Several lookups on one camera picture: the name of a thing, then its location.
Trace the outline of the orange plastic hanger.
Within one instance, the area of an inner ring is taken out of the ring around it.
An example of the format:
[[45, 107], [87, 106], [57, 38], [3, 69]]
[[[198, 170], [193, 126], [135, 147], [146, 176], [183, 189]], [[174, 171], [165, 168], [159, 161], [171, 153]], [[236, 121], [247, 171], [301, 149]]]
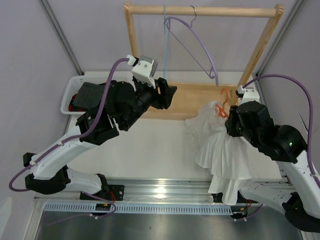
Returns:
[[229, 114], [226, 112], [226, 103], [229, 100], [229, 94], [226, 88], [222, 88], [220, 94], [225, 96], [224, 101], [222, 105], [216, 104], [215, 106], [218, 109], [218, 116], [227, 119], [229, 117]]

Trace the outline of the white ruffled skirt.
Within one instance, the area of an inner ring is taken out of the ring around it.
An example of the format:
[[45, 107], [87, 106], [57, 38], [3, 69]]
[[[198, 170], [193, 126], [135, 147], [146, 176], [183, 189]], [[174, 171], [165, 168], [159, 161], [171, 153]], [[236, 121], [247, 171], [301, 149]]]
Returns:
[[186, 131], [191, 135], [194, 161], [212, 175], [209, 194], [222, 193], [222, 202], [233, 206], [238, 191], [252, 178], [248, 162], [248, 146], [241, 137], [227, 134], [226, 119], [219, 116], [220, 103], [209, 102], [197, 116], [186, 119]]

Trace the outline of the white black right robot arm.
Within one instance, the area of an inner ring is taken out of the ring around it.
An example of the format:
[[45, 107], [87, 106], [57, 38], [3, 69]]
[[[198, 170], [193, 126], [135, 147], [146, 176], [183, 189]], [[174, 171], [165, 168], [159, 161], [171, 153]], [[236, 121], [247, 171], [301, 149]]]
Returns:
[[289, 177], [294, 191], [280, 191], [257, 183], [240, 184], [228, 189], [234, 202], [243, 198], [267, 205], [303, 232], [320, 231], [320, 189], [307, 160], [307, 144], [301, 133], [290, 125], [276, 125], [268, 108], [249, 101], [233, 105], [225, 122], [227, 134], [243, 137], [260, 153], [271, 158]]

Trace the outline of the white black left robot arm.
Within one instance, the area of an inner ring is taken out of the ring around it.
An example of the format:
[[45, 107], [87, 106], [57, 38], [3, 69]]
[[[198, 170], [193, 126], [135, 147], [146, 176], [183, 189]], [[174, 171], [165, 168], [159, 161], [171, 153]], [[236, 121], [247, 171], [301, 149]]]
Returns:
[[43, 153], [26, 153], [23, 164], [30, 169], [24, 181], [27, 190], [51, 195], [63, 190], [80, 191], [93, 195], [97, 200], [108, 196], [109, 185], [103, 174], [83, 173], [68, 167], [68, 163], [82, 153], [96, 148], [119, 136], [148, 110], [168, 109], [176, 86], [158, 78], [155, 87], [138, 82], [110, 82], [104, 107], [99, 112], [95, 106], [81, 115], [74, 127], [61, 140]]

